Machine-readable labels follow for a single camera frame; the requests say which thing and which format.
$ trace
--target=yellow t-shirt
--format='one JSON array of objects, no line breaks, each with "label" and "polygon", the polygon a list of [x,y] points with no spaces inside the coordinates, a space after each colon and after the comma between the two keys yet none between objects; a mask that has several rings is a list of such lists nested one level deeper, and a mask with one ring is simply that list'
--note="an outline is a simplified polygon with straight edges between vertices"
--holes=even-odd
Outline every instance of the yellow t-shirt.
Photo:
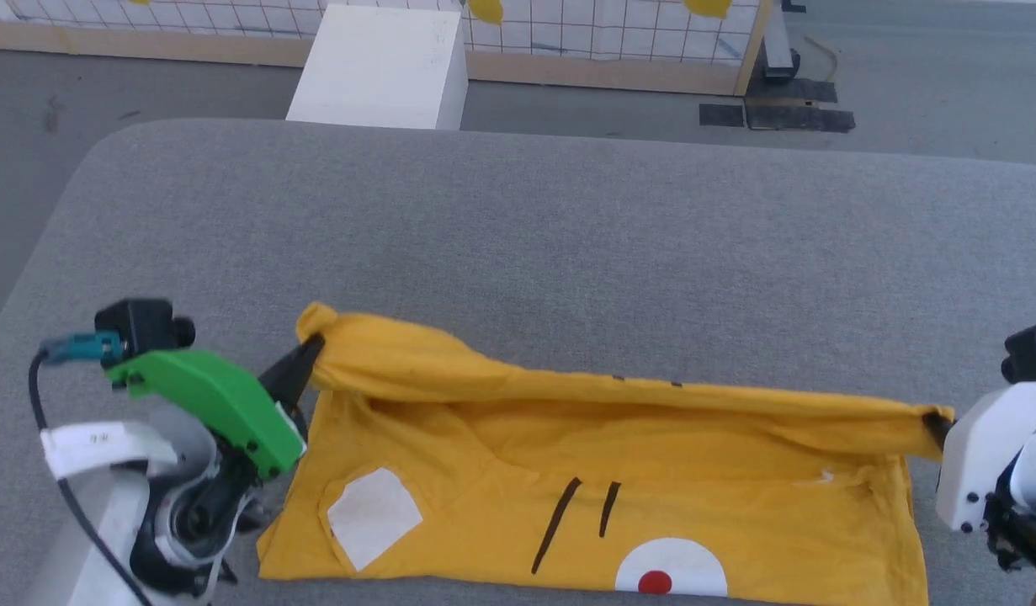
[{"label": "yellow t-shirt", "polygon": [[321,304],[297,331],[321,395],[263,578],[926,602],[903,456],[951,409],[525,370]]}]

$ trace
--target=t-shirt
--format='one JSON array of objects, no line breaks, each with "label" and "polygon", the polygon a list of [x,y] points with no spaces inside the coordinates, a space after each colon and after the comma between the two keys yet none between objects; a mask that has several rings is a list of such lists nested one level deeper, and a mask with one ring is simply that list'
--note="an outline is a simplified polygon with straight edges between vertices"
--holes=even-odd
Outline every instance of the t-shirt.
[{"label": "t-shirt", "polygon": [[926,602],[903,457],[948,407],[526,370],[318,302],[297,333],[321,395],[263,578]]}]

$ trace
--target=gray carpet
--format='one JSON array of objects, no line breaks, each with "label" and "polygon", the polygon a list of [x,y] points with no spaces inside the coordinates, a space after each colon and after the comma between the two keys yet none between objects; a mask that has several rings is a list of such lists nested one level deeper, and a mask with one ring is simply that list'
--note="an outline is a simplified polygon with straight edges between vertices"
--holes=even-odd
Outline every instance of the gray carpet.
[{"label": "gray carpet", "polygon": [[[249,369],[292,344],[318,298],[529,367],[962,410],[1000,386],[1003,338],[1036,322],[1036,166],[243,120],[131,127],[83,162],[0,317],[0,605],[64,518],[26,406],[29,356],[140,294],[174,300],[199,346]],[[146,407],[95,368],[50,371],[42,386],[55,424]],[[914,465],[932,602],[1029,602],[1032,575],[1003,575],[982,537],[939,527],[936,471]],[[249,541],[233,564],[246,579],[217,606],[641,601],[264,583]]]}]

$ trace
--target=white cube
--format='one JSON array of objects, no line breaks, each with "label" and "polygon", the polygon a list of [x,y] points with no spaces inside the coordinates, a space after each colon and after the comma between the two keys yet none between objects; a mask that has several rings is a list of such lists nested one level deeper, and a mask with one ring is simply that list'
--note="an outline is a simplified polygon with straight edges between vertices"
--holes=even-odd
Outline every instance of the white cube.
[{"label": "white cube", "polygon": [[329,4],[286,119],[456,131],[468,88],[460,18]]}]

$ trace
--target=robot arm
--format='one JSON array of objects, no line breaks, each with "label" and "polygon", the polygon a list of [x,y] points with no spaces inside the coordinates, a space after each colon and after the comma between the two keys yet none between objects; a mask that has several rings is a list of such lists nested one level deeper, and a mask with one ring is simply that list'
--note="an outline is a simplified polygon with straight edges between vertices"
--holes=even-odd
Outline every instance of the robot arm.
[{"label": "robot arm", "polygon": [[1012,571],[1036,568],[1036,326],[1005,348],[1009,387],[983,396],[951,426],[926,423],[944,443],[937,514],[953,530],[986,532],[999,567]]},{"label": "robot arm", "polygon": [[[322,338],[257,377],[210,352],[186,349],[195,327],[163,299],[125,299],[95,316],[95,334],[44,343],[29,373],[48,467],[76,523],[57,538],[29,605],[206,604],[235,582],[224,556],[237,532],[263,525],[259,488],[306,451],[297,402]],[[115,388],[175,406],[149,424],[48,429],[38,369],[102,362]],[[66,479],[94,471],[77,499]]]}]

